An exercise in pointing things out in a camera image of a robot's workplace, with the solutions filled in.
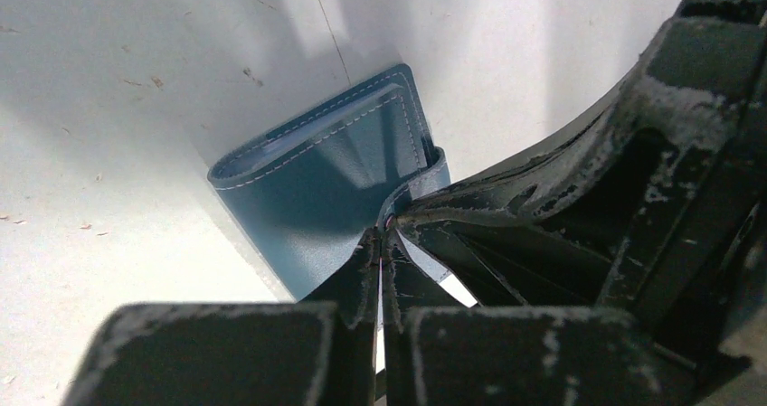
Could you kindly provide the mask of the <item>blue leather card holder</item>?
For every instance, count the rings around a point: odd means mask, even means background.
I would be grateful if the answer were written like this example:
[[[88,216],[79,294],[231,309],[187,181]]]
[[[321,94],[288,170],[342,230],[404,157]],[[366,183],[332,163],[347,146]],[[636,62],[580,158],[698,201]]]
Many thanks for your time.
[[[221,157],[208,180],[295,298],[362,233],[450,183],[412,69],[395,65]]]

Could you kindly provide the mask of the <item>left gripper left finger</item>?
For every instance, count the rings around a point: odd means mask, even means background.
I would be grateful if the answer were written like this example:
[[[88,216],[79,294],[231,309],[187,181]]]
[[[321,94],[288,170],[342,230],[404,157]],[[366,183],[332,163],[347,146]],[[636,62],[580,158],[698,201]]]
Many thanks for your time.
[[[67,405],[371,405],[381,233],[294,304],[141,303],[99,327]]]

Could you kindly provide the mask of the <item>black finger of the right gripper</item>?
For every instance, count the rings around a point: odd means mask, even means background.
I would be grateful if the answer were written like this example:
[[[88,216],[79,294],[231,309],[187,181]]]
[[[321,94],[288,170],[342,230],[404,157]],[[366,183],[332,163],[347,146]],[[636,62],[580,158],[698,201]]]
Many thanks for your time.
[[[576,120],[397,219],[479,303],[627,310],[700,379],[765,222],[766,0],[682,0]]]

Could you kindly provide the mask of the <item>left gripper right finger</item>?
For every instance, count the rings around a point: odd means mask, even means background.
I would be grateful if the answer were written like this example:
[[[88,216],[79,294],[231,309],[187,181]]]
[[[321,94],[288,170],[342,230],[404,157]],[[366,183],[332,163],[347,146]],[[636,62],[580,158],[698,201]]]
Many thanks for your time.
[[[466,307],[382,235],[386,400],[391,405],[686,405],[694,379],[628,313]]]

